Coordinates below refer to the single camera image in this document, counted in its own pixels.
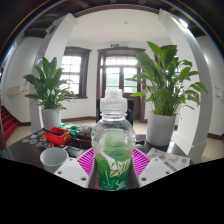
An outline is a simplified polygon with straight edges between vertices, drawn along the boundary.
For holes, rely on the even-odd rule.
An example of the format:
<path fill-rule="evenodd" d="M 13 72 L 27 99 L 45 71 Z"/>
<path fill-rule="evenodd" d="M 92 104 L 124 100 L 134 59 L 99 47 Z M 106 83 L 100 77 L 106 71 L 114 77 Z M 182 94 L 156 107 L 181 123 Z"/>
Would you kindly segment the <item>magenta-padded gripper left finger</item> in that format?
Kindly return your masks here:
<path fill-rule="evenodd" d="M 54 172 L 55 175 L 84 188 L 93 188 L 96 182 L 95 155 L 92 149 L 77 158 L 68 158 Z"/>

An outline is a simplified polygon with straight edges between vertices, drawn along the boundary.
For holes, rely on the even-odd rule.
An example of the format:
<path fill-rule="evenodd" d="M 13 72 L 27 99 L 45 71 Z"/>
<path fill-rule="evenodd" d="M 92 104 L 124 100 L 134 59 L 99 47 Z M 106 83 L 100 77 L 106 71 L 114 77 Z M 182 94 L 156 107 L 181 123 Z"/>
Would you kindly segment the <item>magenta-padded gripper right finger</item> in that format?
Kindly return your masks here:
<path fill-rule="evenodd" d="M 139 149 L 132 154 L 133 168 L 140 187 L 146 186 L 154 181 L 173 173 L 167 165 L 158 157 L 150 158 Z"/>

